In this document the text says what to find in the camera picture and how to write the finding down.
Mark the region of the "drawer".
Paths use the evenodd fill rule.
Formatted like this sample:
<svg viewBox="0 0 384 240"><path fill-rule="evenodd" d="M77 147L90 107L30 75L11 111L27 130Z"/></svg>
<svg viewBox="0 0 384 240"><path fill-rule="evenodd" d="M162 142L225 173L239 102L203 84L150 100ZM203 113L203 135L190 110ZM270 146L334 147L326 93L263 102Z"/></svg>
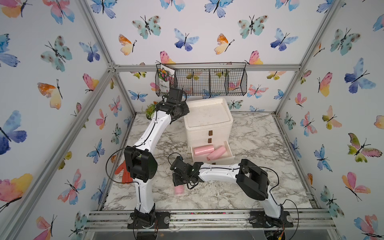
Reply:
<svg viewBox="0 0 384 240"><path fill-rule="evenodd" d="M214 142L218 140L228 140L233 123L228 122L195 127L185 124L185 126L188 140L208 140L211 138Z"/></svg>
<svg viewBox="0 0 384 240"><path fill-rule="evenodd" d="M188 146L192 148L206 146L206 145L219 146L219 145L223 145L225 141L228 141L229 137L230 137L230 134L228 133L219 134L219 133L213 132L212 136L209 136L209 133L207 133L206 135L199 135L193 138L191 136L187 136L187 143L188 143Z"/></svg>
<svg viewBox="0 0 384 240"><path fill-rule="evenodd" d="M190 150L193 162L203 162L214 165L230 165L234 163L235 159L228 141L195 148L190 147Z"/></svg>

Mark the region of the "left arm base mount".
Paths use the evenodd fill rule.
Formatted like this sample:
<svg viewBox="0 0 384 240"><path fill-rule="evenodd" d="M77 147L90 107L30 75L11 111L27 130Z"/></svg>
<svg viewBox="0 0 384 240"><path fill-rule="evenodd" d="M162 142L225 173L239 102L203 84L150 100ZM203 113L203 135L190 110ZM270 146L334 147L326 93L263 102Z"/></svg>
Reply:
<svg viewBox="0 0 384 240"><path fill-rule="evenodd" d="M151 211L141 213L135 210L128 219L128 229L168 229L171 221L169 212Z"/></svg>

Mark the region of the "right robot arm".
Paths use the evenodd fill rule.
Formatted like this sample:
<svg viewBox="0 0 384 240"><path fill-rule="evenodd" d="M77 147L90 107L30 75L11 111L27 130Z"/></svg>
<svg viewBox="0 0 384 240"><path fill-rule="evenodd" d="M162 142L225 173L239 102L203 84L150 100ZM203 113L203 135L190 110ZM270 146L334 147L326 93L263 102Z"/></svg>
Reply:
<svg viewBox="0 0 384 240"><path fill-rule="evenodd" d="M284 209L271 193L268 173L250 160L242 159L239 164L233 165L211 165L203 162L191 165L177 157L170 170L173 172L174 185L187 185L189 189L209 181L237 184L249 198L260 202L267 217L282 217Z"/></svg>

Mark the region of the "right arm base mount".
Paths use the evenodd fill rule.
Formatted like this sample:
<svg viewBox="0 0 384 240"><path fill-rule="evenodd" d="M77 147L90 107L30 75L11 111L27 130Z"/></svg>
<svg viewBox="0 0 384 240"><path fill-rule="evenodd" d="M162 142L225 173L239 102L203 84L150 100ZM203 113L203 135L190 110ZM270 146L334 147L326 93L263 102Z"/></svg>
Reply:
<svg viewBox="0 0 384 240"><path fill-rule="evenodd" d="M264 211L251 211L248 221L253 228L292 228L294 226L288 211L283 211L278 218L268 217Z"/></svg>

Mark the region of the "pink bag roll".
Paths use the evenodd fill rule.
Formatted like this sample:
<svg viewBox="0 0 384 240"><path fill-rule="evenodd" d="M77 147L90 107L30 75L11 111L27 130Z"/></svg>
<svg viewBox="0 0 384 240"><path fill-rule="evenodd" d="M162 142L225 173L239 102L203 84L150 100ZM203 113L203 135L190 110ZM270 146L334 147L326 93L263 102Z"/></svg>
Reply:
<svg viewBox="0 0 384 240"><path fill-rule="evenodd" d="M214 160L217 160L219 159L222 155L224 155L225 153L227 152L225 146L220 146L219 148L217 148L216 150L214 150L212 153L210 153L208 156L207 156L207 160L208 161L214 161Z"/></svg>
<svg viewBox="0 0 384 240"><path fill-rule="evenodd" d="M174 194L176 196L181 196L185 193L185 186L184 185L179 185L179 186L175 186L174 188Z"/></svg>
<svg viewBox="0 0 384 240"><path fill-rule="evenodd" d="M206 146L196 147L193 149L195 156L211 154L214 151L215 151L215 148L213 145L206 145Z"/></svg>

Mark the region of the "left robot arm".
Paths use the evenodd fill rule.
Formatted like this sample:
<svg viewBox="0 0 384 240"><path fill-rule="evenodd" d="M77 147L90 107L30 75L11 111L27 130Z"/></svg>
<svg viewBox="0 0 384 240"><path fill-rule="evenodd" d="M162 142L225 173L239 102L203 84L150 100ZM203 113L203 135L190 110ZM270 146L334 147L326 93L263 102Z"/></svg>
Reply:
<svg viewBox="0 0 384 240"><path fill-rule="evenodd" d="M156 105L154 116L140 139L124 150L126 168L136 187L135 210L139 213L149 214L155 207L152 179L158 163L153 152L165 129L190 112L186 100L187 93L184 90L171 88Z"/></svg>

